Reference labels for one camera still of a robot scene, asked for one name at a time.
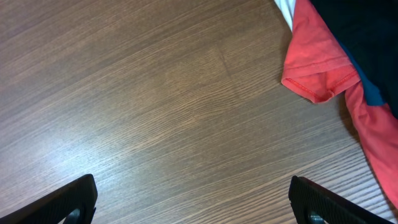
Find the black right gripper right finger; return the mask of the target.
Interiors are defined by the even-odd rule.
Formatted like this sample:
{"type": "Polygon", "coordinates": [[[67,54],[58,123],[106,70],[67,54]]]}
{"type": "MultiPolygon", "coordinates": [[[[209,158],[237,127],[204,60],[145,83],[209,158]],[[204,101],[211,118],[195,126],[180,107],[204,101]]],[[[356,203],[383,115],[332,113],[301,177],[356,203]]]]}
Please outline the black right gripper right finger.
{"type": "Polygon", "coordinates": [[[305,177],[292,177],[289,200],[298,224],[392,224],[305,177]]]}

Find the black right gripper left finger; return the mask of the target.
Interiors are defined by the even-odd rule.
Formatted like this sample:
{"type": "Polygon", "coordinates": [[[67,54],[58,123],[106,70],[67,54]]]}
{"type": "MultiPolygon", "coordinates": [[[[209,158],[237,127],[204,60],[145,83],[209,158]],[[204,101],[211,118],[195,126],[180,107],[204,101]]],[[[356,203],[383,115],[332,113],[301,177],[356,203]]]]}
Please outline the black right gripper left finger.
{"type": "Polygon", "coordinates": [[[90,224],[98,191],[93,175],[85,174],[50,194],[1,218],[8,224],[90,224]]]}

